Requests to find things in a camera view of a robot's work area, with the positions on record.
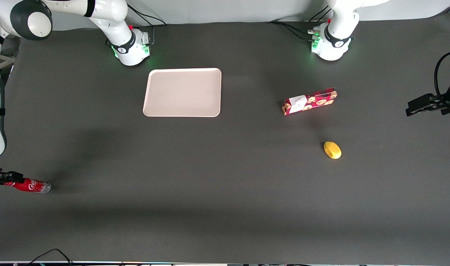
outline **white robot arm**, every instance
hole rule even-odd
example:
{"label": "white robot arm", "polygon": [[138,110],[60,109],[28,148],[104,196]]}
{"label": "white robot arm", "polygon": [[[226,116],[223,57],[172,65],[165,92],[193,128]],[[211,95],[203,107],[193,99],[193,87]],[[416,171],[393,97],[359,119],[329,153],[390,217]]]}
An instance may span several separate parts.
{"label": "white robot arm", "polygon": [[372,7],[389,0],[326,0],[333,10],[331,22],[325,22],[308,33],[314,40],[311,51],[321,58],[334,61],[348,51],[351,34],[360,21],[356,11],[360,7]]}
{"label": "white robot arm", "polygon": [[[88,17],[107,36],[115,56],[132,66],[149,57],[149,35],[129,27],[125,0],[0,0],[0,51],[9,34],[44,40],[52,31],[52,11]],[[3,129],[4,84],[0,77],[0,155],[6,147]]]}

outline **coca-cola can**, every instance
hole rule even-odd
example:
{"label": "coca-cola can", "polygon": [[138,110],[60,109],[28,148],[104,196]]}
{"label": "coca-cola can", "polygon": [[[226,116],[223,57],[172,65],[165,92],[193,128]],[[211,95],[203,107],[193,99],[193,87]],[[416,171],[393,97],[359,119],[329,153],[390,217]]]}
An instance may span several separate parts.
{"label": "coca-cola can", "polygon": [[51,183],[30,178],[24,178],[24,183],[7,182],[4,185],[26,192],[47,193],[51,190]]}

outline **coca-cola logo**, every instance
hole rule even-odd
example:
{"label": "coca-cola logo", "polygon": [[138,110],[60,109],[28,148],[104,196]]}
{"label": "coca-cola logo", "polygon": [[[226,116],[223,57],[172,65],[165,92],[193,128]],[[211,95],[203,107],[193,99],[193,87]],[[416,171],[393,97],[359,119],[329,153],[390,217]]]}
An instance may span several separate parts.
{"label": "coca-cola logo", "polygon": [[29,190],[34,190],[36,188],[36,185],[36,180],[31,180],[31,183],[27,187],[29,188]]}

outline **yellow object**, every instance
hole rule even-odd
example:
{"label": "yellow object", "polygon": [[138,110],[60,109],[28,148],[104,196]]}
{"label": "yellow object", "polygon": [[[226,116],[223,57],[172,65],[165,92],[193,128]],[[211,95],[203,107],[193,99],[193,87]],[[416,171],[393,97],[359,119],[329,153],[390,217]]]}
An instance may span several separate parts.
{"label": "yellow object", "polygon": [[332,159],[338,159],[342,155],[342,150],[340,150],[340,147],[331,141],[327,141],[323,145],[323,149],[325,150],[325,153]]}

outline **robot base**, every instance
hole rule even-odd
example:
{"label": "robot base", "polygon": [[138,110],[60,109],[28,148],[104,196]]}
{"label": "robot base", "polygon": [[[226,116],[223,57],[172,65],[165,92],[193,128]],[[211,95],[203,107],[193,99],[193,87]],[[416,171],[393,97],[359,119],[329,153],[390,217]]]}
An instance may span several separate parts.
{"label": "robot base", "polygon": [[[324,32],[325,27],[328,23],[322,23],[313,28],[314,31]],[[341,47],[333,47],[332,43],[328,41],[325,37],[321,37],[312,43],[311,52],[318,54],[322,59],[327,61],[335,61],[340,59],[343,54],[348,51],[348,44],[350,44],[351,39],[349,39]]]}
{"label": "robot base", "polygon": [[120,52],[116,52],[112,47],[113,52],[115,52],[115,57],[120,59],[122,64],[127,66],[134,66],[141,63],[144,59],[150,56],[150,48],[149,44],[149,34],[147,32],[142,32],[139,29],[132,29],[132,32],[136,36],[135,44],[130,47],[129,51],[125,54]]}

